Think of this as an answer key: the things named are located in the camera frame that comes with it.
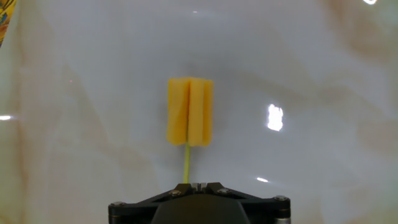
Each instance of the sponge brush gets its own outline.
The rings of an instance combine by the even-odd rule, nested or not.
[[[167,140],[173,145],[208,146],[213,130],[213,81],[169,80]]]

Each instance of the brush handle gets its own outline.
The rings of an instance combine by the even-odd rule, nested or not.
[[[186,143],[186,145],[185,145],[184,177],[183,177],[184,184],[189,184],[190,158],[191,158],[191,146],[189,145],[189,143]]]

